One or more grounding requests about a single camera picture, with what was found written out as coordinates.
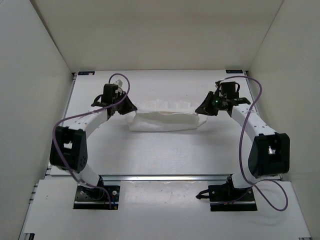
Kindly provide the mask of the white pleated skirt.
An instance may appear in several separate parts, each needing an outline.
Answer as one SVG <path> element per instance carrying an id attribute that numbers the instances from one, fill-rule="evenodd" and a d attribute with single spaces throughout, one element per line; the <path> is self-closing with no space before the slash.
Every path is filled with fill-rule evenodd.
<path id="1" fill-rule="evenodd" d="M 134 103 L 137 110 L 125 115 L 132 132 L 177 132 L 194 130 L 208 117 L 195 112 L 197 103 L 182 100 L 149 100 Z"/>

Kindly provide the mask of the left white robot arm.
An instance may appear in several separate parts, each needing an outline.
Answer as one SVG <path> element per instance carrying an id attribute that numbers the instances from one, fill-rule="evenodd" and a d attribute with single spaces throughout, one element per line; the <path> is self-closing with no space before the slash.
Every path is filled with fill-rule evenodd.
<path id="1" fill-rule="evenodd" d="M 94 99 L 87 115 L 77 117 L 70 125 L 56 127 L 50 150 L 50 164 L 72 173 L 76 182 L 87 188 L 87 193 L 93 199 L 101 198 L 105 187 L 101 177 L 88 164 L 87 139 L 115 113 L 126 115 L 136 110 L 137 107 L 122 90 L 119 80 L 106 83 L 103 93 Z"/>

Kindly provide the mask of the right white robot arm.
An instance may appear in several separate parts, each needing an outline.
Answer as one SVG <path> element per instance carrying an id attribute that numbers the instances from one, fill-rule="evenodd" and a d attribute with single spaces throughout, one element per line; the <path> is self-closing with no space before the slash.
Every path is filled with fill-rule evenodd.
<path id="1" fill-rule="evenodd" d="M 220 80 L 216 90 L 209 91 L 195 113 L 217 116 L 225 111 L 241 126 L 240 135 L 247 135 L 252 142 L 247 164 L 239 160 L 240 172 L 230 176 L 224 195 L 236 200 L 242 189 L 249 188 L 262 178 L 285 174 L 290 169 L 290 138 L 268 126 L 254 111 L 254 104 L 240 97 L 240 85 L 235 81 Z"/>

